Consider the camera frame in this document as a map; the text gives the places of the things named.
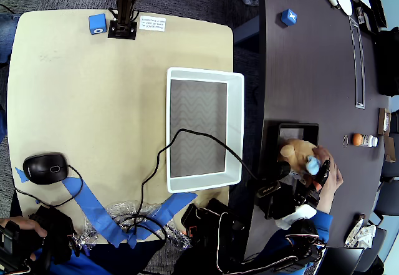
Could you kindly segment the person's right hand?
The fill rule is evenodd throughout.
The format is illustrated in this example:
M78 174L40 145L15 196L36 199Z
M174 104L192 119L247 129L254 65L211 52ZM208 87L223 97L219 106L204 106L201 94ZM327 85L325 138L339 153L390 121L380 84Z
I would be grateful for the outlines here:
M318 146L313 149L313 152L321 163L324 163L326 160L330 161L330 173L323 189L321 190L320 196L322 198L333 198L337 189L344 182L342 174L335 163L333 156L325 147Z

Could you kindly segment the person's left hand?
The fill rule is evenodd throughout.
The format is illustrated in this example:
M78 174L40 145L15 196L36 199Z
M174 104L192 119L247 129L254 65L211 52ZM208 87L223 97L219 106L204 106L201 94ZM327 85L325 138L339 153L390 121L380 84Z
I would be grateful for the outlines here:
M22 216L2 218L0 225L5 228L8 222L14 222L21 229L24 230L34 230L40 237L45 238L47 236L47 231L40 226L40 224L29 218L24 218Z

